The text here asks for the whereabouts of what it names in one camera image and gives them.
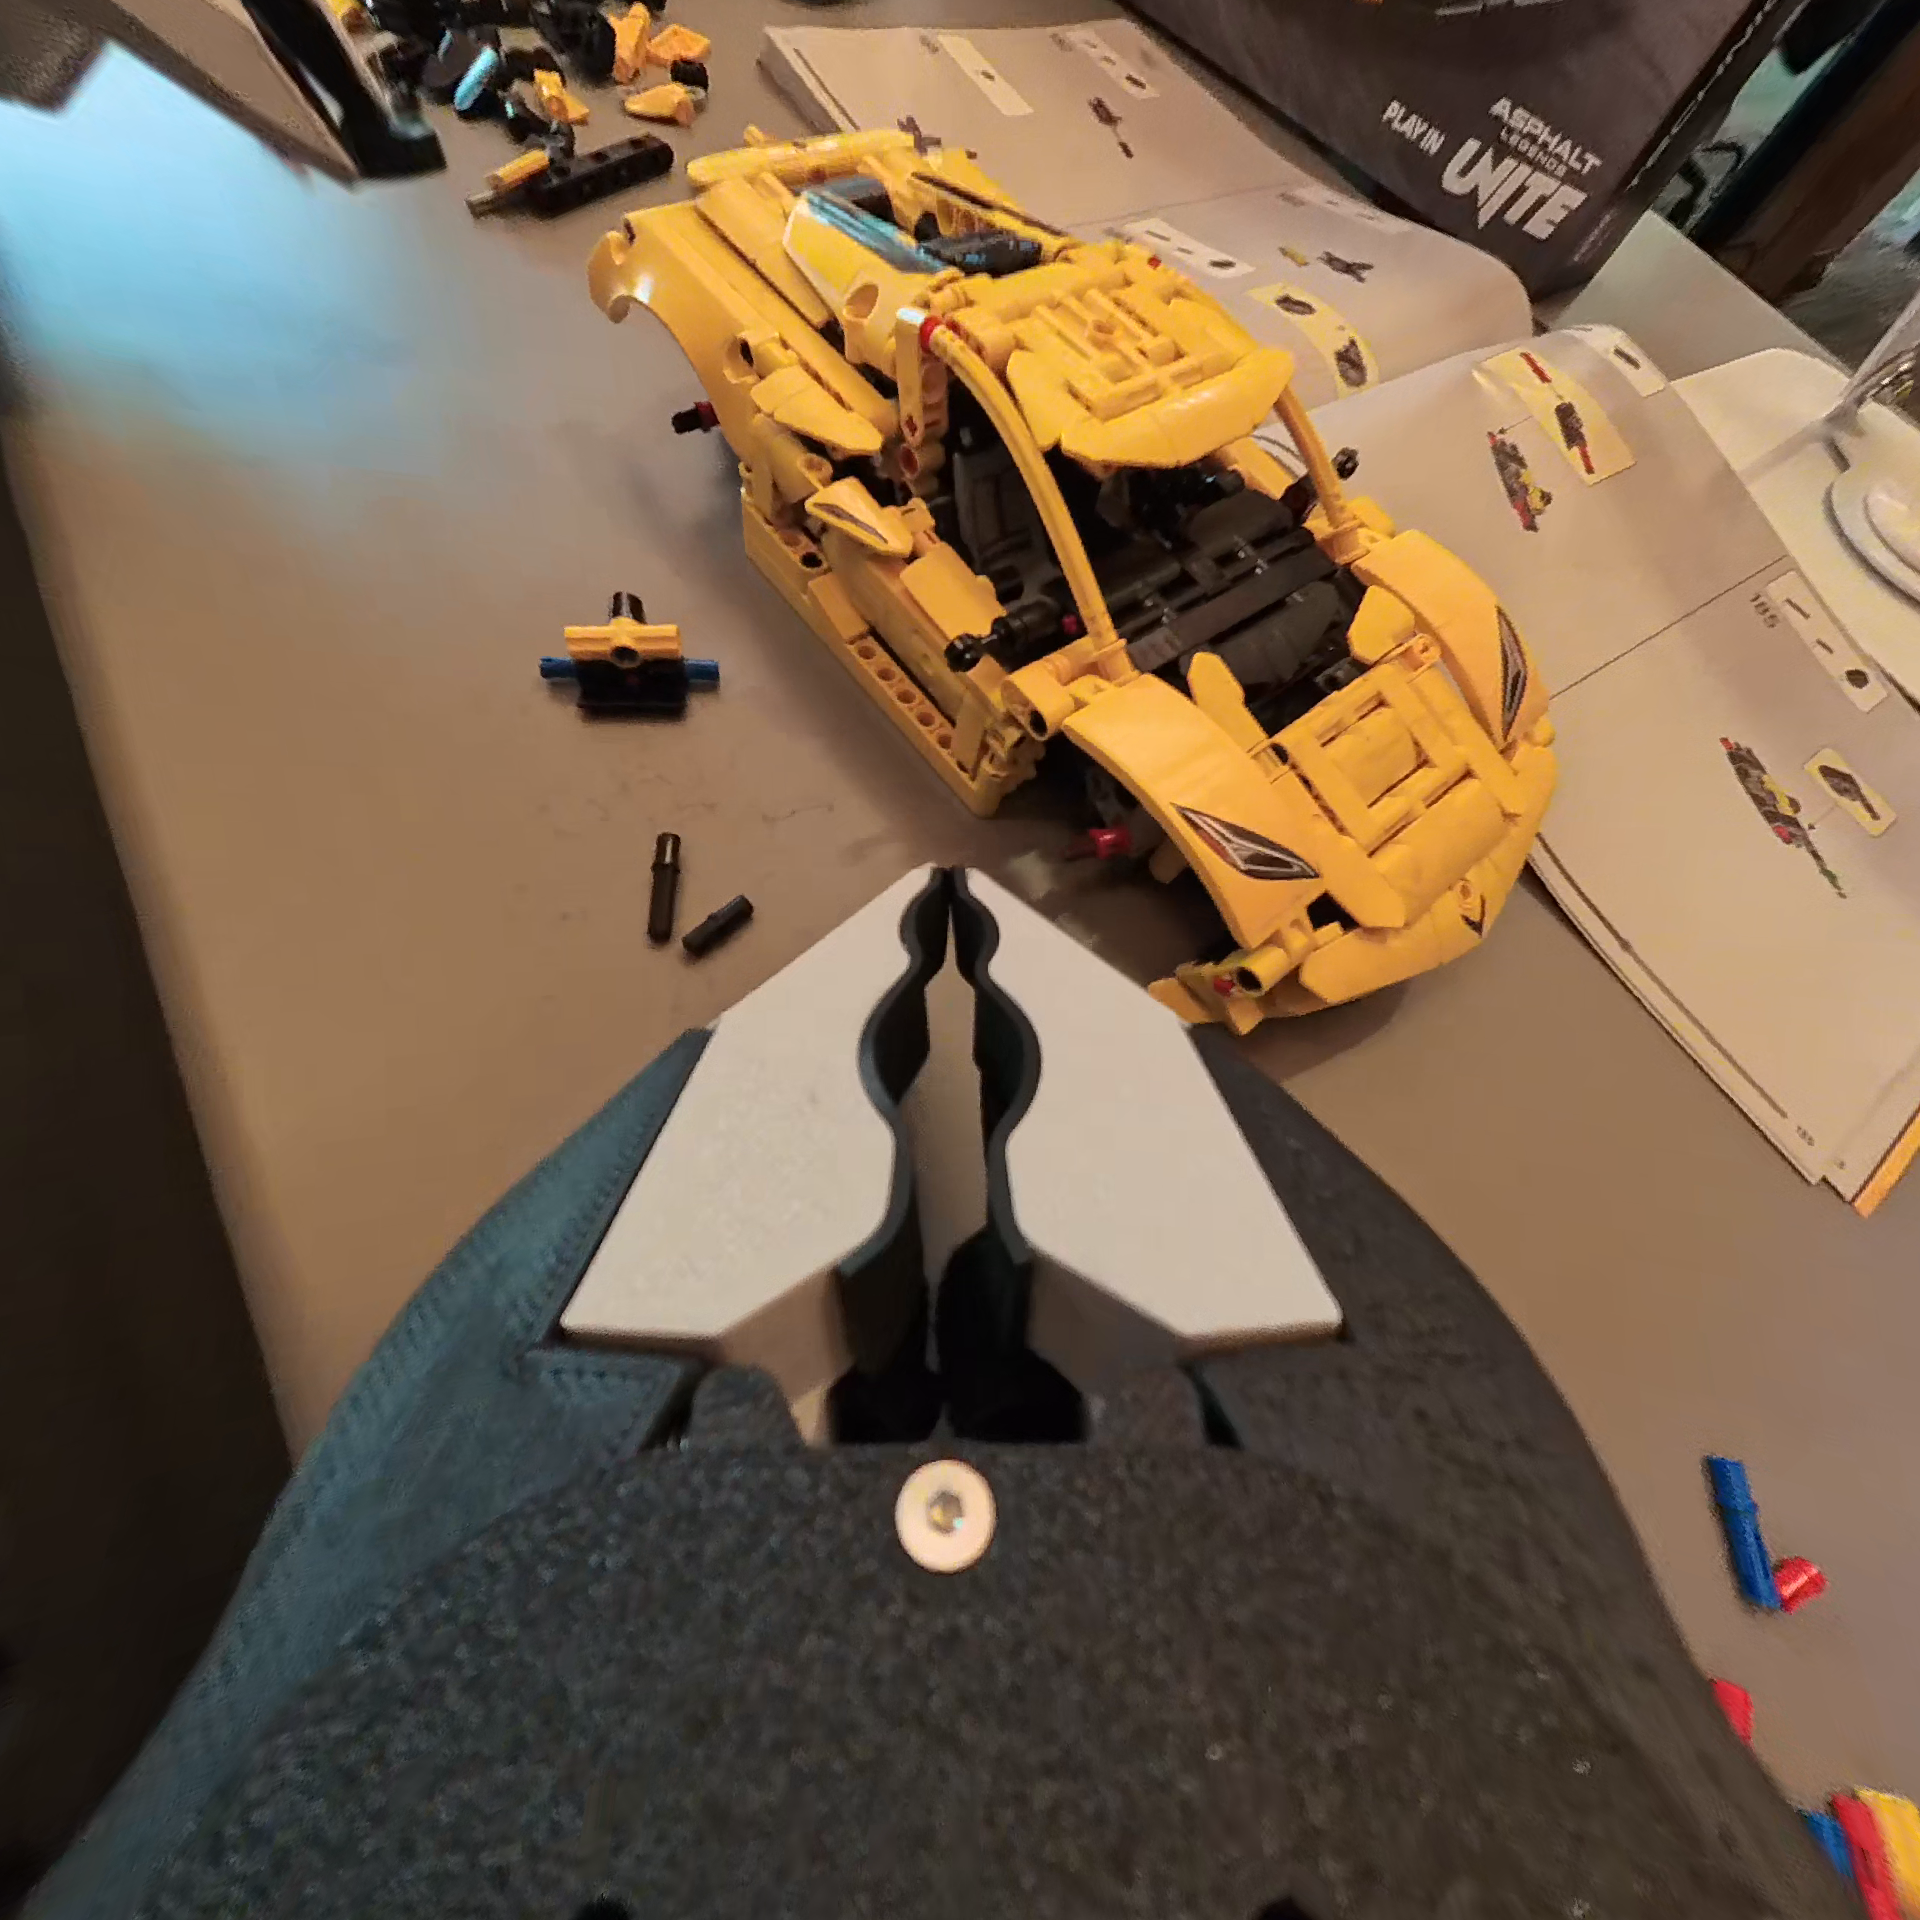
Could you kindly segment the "grey desk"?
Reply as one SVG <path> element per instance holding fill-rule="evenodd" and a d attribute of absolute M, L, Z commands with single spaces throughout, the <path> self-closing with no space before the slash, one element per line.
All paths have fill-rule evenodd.
<path fill-rule="evenodd" d="M 811 1445 L 762 1371 L 560 1330 L 712 1019 L 911 869 L 1040 907 L 742 552 L 597 227 L 172 169 L 132 126 L 5 189 L 53 273 L 8 261 L 21 446 L 310 1447 L 36 1911 L 1860 1914 L 1551 1371 L 1253 1042 L 1188 1026 L 1341 1331 L 1070 1441 L 948 1425 L 986 1215 L 951 903 L 909 1347 Z M 684 717 L 540 680 L 612 592 L 719 662 Z"/>

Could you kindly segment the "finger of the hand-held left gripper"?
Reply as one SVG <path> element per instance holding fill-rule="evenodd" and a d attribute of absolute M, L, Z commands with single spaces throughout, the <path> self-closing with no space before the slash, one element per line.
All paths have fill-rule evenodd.
<path fill-rule="evenodd" d="M 294 166 L 342 185 L 446 169 L 332 5 L 94 2 L 88 25 Z"/>

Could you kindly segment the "building instruction booklet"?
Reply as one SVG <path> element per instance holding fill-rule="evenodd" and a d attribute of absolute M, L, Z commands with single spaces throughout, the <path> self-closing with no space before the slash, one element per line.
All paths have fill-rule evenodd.
<path fill-rule="evenodd" d="M 1301 357 L 1357 488 L 1539 658 L 1542 889 L 1804 1179 L 1872 1211 L 1916 1162 L 1916 702 L 1788 560 L 1687 374 L 1621 327 L 1531 327 L 1508 266 L 1275 147 L 1126 15 L 802 19 L 758 61 L 818 130 L 971 151 Z"/>

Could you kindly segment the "toy car set box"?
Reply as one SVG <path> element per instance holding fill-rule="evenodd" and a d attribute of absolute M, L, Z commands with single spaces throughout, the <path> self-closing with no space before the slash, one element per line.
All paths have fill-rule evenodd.
<path fill-rule="evenodd" d="M 1589 281 L 1791 2 L 1138 2 L 1411 217 L 1536 296 Z"/>

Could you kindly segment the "yellow toy brick car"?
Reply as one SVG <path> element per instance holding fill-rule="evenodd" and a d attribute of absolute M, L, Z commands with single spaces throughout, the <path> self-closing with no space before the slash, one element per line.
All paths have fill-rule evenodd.
<path fill-rule="evenodd" d="M 600 238 L 594 303 L 682 346 L 747 560 L 960 801 L 1075 777 L 1096 856 L 1195 879 L 1166 1007 L 1247 1032 L 1492 929 L 1556 789 L 1546 675 L 1351 488 L 1286 350 L 903 130 L 688 183 Z"/>

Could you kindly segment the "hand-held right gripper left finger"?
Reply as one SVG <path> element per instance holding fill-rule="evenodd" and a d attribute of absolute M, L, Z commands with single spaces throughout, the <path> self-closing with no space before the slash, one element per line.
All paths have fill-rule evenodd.
<path fill-rule="evenodd" d="M 914 1145 L 948 870 L 919 865 L 700 1034 L 560 1330 L 755 1369 L 820 1445 L 831 1389 L 883 1376 L 928 1307 Z"/>

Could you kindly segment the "pile of red blue pins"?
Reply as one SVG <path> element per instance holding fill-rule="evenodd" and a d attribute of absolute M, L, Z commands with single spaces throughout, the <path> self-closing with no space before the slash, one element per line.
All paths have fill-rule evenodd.
<path fill-rule="evenodd" d="M 1798 1808 L 1816 1850 L 1853 1891 L 1860 1914 L 1917 1914 L 1917 1806 L 1912 1798 L 1853 1786 L 1816 1808 Z"/>

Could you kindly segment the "small black brick assembly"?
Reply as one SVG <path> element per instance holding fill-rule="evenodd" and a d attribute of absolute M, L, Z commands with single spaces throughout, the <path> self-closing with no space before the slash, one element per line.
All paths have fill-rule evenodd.
<path fill-rule="evenodd" d="M 644 611 L 635 592 L 612 592 L 607 614 L 600 621 L 611 617 L 640 617 L 653 621 Z M 542 683 L 571 688 L 581 712 L 678 720 L 695 693 L 709 693 L 722 686 L 722 666 L 717 661 L 691 655 L 686 650 L 684 655 L 684 662 L 653 662 L 624 673 L 606 666 L 588 666 L 583 675 L 576 675 L 571 661 L 566 661 L 566 649 L 560 649 L 555 655 L 540 658 L 538 673 Z"/>

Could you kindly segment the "long blue axle pin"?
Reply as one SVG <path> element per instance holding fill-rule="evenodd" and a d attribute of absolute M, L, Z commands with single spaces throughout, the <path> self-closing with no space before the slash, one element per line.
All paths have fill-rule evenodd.
<path fill-rule="evenodd" d="M 1701 1464 L 1707 1477 L 1725 1561 L 1742 1600 L 1760 1614 L 1780 1614 L 1780 1584 L 1764 1542 L 1760 1504 L 1754 1494 L 1746 1464 L 1735 1455 L 1720 1454 L 1703 1455 Z"/>

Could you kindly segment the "white document stand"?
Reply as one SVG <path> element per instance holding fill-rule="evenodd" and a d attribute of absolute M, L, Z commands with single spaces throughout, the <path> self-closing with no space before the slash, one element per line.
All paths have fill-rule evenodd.
<path fill-rule="evenodd" d="M 1847 638 L 1917 697 L 1917 427 L 1851 377 L 1768 346 L 1677 393 Z"/>

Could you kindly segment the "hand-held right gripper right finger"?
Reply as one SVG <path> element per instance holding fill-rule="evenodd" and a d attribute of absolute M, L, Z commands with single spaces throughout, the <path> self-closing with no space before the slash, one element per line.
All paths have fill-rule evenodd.
<path fill-rule="evenodd" d="M 948 1425 L 1070 1441 L 1143 1376 L 1336 1336 L 1190 1027 L 990 875 L 952 869 L 948 903 L 986 1173 L 943 1270 Z"/>

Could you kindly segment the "pile of black yellow bricks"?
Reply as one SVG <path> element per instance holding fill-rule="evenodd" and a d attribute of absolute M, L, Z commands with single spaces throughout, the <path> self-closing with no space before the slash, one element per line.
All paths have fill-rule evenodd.
<path fill-rule="evenodd" d="M 666 5 L 327 5 L 368 107 L 342 109 L 370 177 L 436 173 L 435 112 L 491 126 L 509 153 L 468 193 L 471 217 L 555 219 L 672 173 L 663 128 L 691 128 L 710 90 L 709 34 Z"/>

